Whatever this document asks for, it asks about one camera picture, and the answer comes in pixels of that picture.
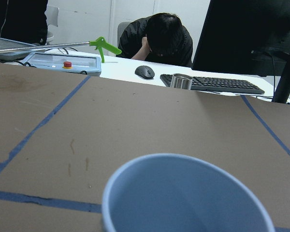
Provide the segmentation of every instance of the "black keyboard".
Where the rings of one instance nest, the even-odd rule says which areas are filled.
[[[171,85],[172,75],[161,74],[160,79],[168,87]],[[192,77],[192,90],[263,94],[258,86],[245,80],[224,79],[216,77]]]

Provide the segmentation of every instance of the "black shirt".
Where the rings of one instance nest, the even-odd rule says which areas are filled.
[[[0,0],[0,29],[7,9],[1,37],[25,43],[45,44],[47,23],[45,11],[48,0]]]
[[[120,37],[118,48],[122,51],[117,57],[132,58],[142,47],[142,38],[146,36],[145,28],[150,17],[140,18],[130,23]],[[145,61],[177,66],[191,67],[192,38],[183,26],[184,37],[179,49],[173,55],[159,57],[149,53]]]

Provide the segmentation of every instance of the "chair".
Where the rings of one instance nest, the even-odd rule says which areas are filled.
[[[122,35],[122,33],[124,32],[124,30],[126,29],[127,25],[129,24],[130,22],[121,22],[119,25],[118,25],[118,28],[117,28],[117,46],[119,46],[119,40],[120,40],[120,37]]]
[[[45,11],[47,26],[54,25],[58,27],[58,14],[59,14],[58,7],[47,5],[46,11]],[[49,45],[50,42],[53,41],[54,37],[55,36],[51,31],[47,31],[46,44]]]

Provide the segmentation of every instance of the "black monitor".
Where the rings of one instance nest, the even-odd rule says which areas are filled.
[[[281,76],[273,102],[290,94],[290,0],[211,0],[193,70]]]

